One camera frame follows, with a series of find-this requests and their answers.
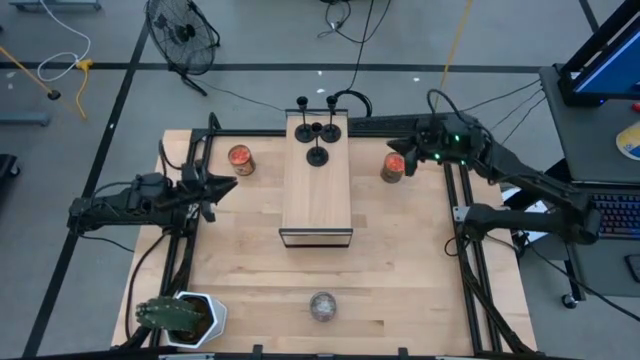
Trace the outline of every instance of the white hexagonal pot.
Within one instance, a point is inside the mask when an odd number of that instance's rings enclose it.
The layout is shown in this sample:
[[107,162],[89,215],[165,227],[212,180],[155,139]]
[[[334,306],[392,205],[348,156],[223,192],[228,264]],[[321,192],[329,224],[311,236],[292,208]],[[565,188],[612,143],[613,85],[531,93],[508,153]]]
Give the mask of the white hexagonal pot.
[[189,291],[181,291],[175,297],[176,299],[182,299],[184,297],[197,296],[204,300],[206,300],[209,305],[209,311],[211,311],[211,315],[213,317],[213,322],[209,329],[204,333],[204,335],[200,338],[200,340],[195,344],[185,344],[180,342],[179,339],[176,339],[172,335],[169,334],[167,330],[163,330],[165,339],[167,340],[167,345],[188,348],[188,349],[197,349],[202,344],[213,340],[214,338],[222,335],[224,331],[224,326],[227,322],[227,307],[224,306],[218,299],[212,298],[209,294],[203,293],[194,293]]

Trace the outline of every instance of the black fan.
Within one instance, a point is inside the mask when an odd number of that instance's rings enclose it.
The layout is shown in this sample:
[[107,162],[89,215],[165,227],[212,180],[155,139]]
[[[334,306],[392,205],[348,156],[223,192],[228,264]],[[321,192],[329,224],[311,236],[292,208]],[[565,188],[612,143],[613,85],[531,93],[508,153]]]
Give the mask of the black fan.
[[202,75],[211,68],[220,34],[192,0],[149,0],[145,14],[149,34],[169,63],[169,71],[177,72],[186,85],[207,96],[187,75]]

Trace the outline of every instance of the succulent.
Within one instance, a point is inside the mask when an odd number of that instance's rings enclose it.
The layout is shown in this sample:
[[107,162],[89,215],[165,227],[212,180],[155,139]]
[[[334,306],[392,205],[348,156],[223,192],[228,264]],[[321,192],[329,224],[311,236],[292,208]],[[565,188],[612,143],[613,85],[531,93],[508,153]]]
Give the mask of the succulent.
[[194,309],[192,304],[184,300],[160,296],[138,304],[136,320],[150,329],[193,333],[198,320],[204,316]]

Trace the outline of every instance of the yellow cable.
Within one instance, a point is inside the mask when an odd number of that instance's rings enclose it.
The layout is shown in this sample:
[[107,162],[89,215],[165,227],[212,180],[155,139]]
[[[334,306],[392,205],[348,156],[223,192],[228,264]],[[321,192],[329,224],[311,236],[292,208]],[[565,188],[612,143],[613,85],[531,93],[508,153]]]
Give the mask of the yellow cable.
[[78,105],[78,110],[80,110],[80,115],[82,115],[83,120],[87,120],[87,114],[85,114],[84,109],[82,109],[82,105],[80,104],[80,97],[82,96],[82,93],[87,86],[87,82],[89,81],[89,67],[91,67],[92,65],[93,61],[91,59],[82,60],[76,64],[76,67],[84,72],[84,80],[82,81],[82,86],[76,94],[76,105]]
[[29,75],[29,77],[36,82],[36,84],[40,85],[40,87],[42,87],[44,89],[44,91],[47,92],[47,94],[51,94],[53,93],[53,90],[49,89],[49,87],[47,87],[47,85],[45,85],[42,81],[38,80],[37,77],[33,76],[33,74],[27,70],[26,67],[22,66],[22,64],[16,60],[13,56],[11,56],[11,54],[9,54],[7,52],[7,50],[5,50],[3,47],[0,46],[0,52],[2,52],[4,54],[4,56],[6,56],[9,60],[11,60],[11,62],[13,62],[14,64],[16,64],[16,66],[18,66],[20,69],[22,69],[22,71],[24,71],[25,73],[27,73],[27,75]]
[[[467,0],[467,5],[464,7],[464,14],[462,15],[462,19],[460,19],[460,23],[458,24],[458,29],[456,30],[456,38],[453,40],[453,46],[451,46],[451,51],[449,51],[449,57],[447,58],[447,65],[444,66],[444,72],[442,73],[442,79],[440,80],[440,91],[444,91],[444,82],[447,79],[447,73],[449,72],[449,66],[453,62],[453,57],[456,54],[456,49],[458,48],[458,43],[460,43],[460,38],[462,37],[462,32],[464,31],[464,26],[467,23],[467,18],[469,17],[469,13],[471,12],[471,4],[473,4],[473,0]],[[438,99],[440,96],[436,96],[435,108],[438,109]]]
[[[52,95],[53,94],[53,90],[51,90],[47,85],[45,85],[42,81],[40,81],[37,77],[33,76],[33,74],[31,73],[31,71],[29,71],[26,67],[24,67],[18,60],[16,60],[16,58],[14,58],[11,54],[9,54],[9,52],[7,50],[5,50],[5,48],[3,48],[2,46],[0,46],[0,52],[6,56],[9,60],[11,60],[12,63],[16,64],[17,67],[19,67],[22,71],[24,71],[27,76],[29,76],[31,78],[31,80],[33,80],[36,84],[38,84],[42,89],[44,89],[44,91],[48,94],[48,95]],[[61,100],[62,105],[64,105],[67,110],[71,111],[72,113],[75,113],[75,111],[73,110],[73,108],[67,104],[66,101],[64,101],[64,99],[59,98],[58,100]]]

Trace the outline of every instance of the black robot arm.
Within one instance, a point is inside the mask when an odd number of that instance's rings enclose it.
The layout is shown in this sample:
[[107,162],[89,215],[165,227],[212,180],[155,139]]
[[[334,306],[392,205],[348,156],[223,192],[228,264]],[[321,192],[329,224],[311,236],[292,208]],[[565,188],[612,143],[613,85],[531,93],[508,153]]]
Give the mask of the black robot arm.
[[441,114],[434,115],[415,135],[387,144],[404,156],[407,176],[415,173],[418,161],[466,165],[490,184],[508,182],[553,204],[553,211],[545,214],[483,204],[457,207],[455,220],[471,239],[480,240],[490,230],[506,228],[555,233],[567,242],[581,244],[597,240],[600,213],[586,194],[520,162],[472,117],[452,113],[443,120]]
[[217,204],[237,185],[235,177],[212,175],[200,162],[183,165],[182,179],[173,185],[160,173],[138,175],[120,193],[76,198],[69,209],[67,226],[78,234],[105,225],[157,225],[180,229],[200,209],[208,222],[215,221],[211,204]]

